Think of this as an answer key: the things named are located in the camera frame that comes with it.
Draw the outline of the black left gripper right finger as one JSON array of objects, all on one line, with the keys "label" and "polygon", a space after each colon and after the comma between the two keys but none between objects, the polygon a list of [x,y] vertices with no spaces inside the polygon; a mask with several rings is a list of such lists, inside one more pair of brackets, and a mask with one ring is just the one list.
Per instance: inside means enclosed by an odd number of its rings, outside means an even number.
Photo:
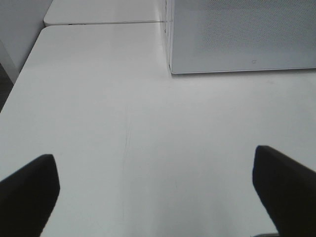
[{"label": "black left gripper right finger", "polygon": [[316,173],[270,146],[257,146],[252,183],[281,237],[316,235]]}]

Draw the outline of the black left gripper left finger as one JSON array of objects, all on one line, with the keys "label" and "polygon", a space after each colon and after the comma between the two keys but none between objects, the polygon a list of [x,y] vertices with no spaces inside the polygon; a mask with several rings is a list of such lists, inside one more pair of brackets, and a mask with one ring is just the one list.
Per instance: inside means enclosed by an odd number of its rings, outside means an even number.
[{"label": "black left gripper left finger", "polygon": [[39,237],[55,207],[60,182],[55,158],[45,154],[0,183],[0,235]]}]

